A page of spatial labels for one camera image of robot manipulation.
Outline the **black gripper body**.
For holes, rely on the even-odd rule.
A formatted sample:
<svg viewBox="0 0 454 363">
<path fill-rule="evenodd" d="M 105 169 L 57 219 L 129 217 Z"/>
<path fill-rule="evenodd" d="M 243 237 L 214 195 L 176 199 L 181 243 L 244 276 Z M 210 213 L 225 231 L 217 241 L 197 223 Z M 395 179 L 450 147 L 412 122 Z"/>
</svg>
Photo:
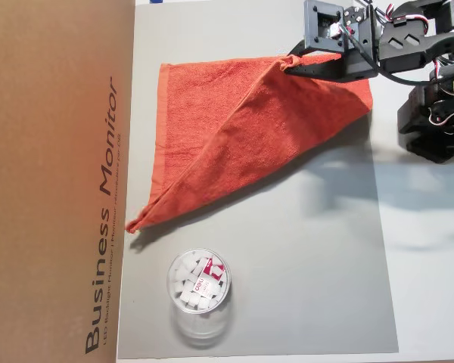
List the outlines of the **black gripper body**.
<svg viewBox="0 0 454 363">
<path fill-rule="evenodd" d="M 378 75 L 367 61 L 377 61 L 377 19 L 373 5 L 364 8 L 349 7 L 344 10 L 340 29 L 346 42 L 342 54 L 342 80 L 360 80 Z"/>
</svg>

